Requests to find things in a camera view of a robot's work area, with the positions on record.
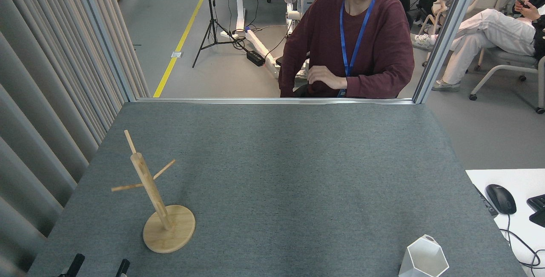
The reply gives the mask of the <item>person's hand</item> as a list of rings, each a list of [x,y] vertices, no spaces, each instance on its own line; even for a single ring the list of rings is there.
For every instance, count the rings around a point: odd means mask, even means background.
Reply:
[[[524,17],[530,19],[531,21],[536,21],[541,17],[539,10],[535,7],[529,0],[522,0],[520,3],[518,0],[515,1],[514,11],[523,15]]]

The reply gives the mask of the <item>person's left hand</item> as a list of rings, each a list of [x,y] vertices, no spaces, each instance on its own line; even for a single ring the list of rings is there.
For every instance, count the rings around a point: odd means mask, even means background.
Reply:
[[[325,83],[333,90],[346,90],[348,87],[346,77],[334,75],[326,66],[312,66],[308,71],[307,81],[309,84],[313,84],[315,82]]]

